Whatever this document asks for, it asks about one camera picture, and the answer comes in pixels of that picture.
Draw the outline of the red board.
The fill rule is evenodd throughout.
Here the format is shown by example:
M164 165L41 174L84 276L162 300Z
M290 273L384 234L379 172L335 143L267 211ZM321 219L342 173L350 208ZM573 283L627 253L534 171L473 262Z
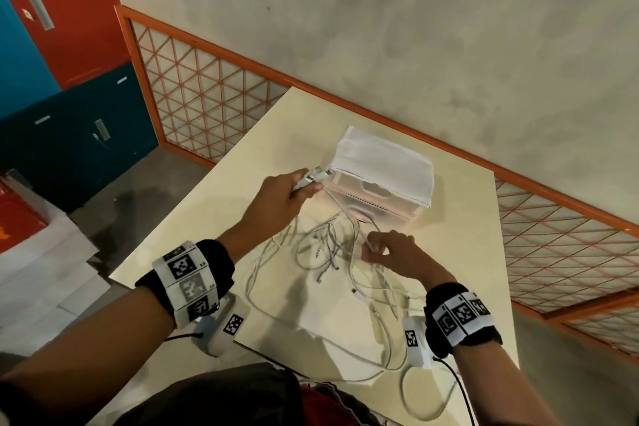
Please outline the red board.
M11 250L48 226L15 190L0 180L0 254Z

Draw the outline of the translucent plastic storage box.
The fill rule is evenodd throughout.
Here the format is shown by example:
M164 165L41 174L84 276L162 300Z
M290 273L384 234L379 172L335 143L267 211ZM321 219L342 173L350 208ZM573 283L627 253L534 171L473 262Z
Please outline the translucent plastic storage box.
M431 208L435 175L432 168L420 167L357 168L355 172L333 167L326 183L345 207L375 221L396 221L407 227Z

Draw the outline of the person's left hand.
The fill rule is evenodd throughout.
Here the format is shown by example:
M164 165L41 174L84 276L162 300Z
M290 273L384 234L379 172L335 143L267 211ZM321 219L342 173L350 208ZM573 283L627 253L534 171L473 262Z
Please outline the person's left hand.
M308 171L267 177L242 217L253 244L260 244L286 228L308 200L291 200L291 194Z

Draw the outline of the person's left forearm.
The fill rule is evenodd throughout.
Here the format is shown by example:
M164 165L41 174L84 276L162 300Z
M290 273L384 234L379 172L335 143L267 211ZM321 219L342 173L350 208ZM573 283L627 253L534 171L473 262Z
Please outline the person's left forearm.
M213 240L234 265L259 245L242 220ZM0 424L85 426L176 329L151 291L135 287L0 378Z

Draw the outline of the blue cabinet door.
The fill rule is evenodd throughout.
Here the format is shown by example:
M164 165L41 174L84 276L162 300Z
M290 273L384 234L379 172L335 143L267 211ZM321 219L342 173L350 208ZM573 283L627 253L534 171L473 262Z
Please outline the blue cabinet door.
M60 90L10 0L0 0L0 120Z

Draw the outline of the white paper sheet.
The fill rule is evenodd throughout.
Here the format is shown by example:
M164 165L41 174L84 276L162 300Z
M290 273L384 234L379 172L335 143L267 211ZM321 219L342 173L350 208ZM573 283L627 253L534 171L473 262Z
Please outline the white paper sheet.
M406 357L398 329L371 305L337 285L254 283L245 297L263 316L291 331L302 331L361 362L394 368Z

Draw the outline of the white folded cloth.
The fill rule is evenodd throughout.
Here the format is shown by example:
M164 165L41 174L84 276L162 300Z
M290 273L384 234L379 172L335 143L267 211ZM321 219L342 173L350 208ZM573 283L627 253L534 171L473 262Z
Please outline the white folded cloth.
M352 125L338 142L328 169L377 184L422 207L431 207L435 172L430 159Z

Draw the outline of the person's dark clothing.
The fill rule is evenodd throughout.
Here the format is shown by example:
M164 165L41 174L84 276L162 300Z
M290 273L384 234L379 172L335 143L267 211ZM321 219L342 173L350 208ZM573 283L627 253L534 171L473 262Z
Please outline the person's dark clothing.
M114 426L383 426L331 382L306 384L286 369L254 363L175 382Z

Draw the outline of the stack of white boards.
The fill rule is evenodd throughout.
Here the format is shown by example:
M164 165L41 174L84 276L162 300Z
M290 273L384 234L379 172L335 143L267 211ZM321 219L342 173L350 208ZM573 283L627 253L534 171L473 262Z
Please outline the stack of white boards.
M90 261L98 249L67 213L11 177L3 178L46 227L0 253L0 354L39 350L110 288Z

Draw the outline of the dark teal cabinet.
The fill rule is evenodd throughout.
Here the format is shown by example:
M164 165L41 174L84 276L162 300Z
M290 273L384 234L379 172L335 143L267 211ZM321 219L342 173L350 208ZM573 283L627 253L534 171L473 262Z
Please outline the dark teal cabinet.
M100 118L108 141L94 125ZM128 62L0 120L0 173L70 213L157 146Z

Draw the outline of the person's right forearm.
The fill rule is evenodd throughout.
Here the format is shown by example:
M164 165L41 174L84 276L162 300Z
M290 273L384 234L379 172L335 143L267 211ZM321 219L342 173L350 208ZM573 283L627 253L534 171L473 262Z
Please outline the person's right forearm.
M479 426L560 426L502 344L458 345L450 355Z

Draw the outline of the red cabinet door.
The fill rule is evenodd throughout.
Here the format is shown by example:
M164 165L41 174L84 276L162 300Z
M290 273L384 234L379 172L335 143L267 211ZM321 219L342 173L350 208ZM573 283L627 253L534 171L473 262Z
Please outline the red cabinet door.
M120 0L43 0L55 28L45 31L28 0L10 0L62 90L130 61L116 14Z

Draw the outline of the person's right hand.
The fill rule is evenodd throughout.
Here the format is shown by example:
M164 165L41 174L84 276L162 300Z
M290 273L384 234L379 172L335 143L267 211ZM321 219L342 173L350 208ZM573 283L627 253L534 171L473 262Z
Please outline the person's right hand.
M395 256L396 261L393 266L383 267L402 277L419 281L427 292L438 285L457 282L446 268L415 243L413 236L400 233Z

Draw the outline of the black wristband with marker tags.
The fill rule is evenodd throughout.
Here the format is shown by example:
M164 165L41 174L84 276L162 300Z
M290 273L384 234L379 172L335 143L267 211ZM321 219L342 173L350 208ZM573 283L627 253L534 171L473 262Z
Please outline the black wristband with marker tags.
M234 271L235 265L220 242L186 241L153 261L152 269L135 287L149 289L176 328L182 329L219 309L220 300L235 283Z
M426 341L439 359L462 345L476 347L491 341L503 344L494 319L478 295L466 286L449 282L426 293Z

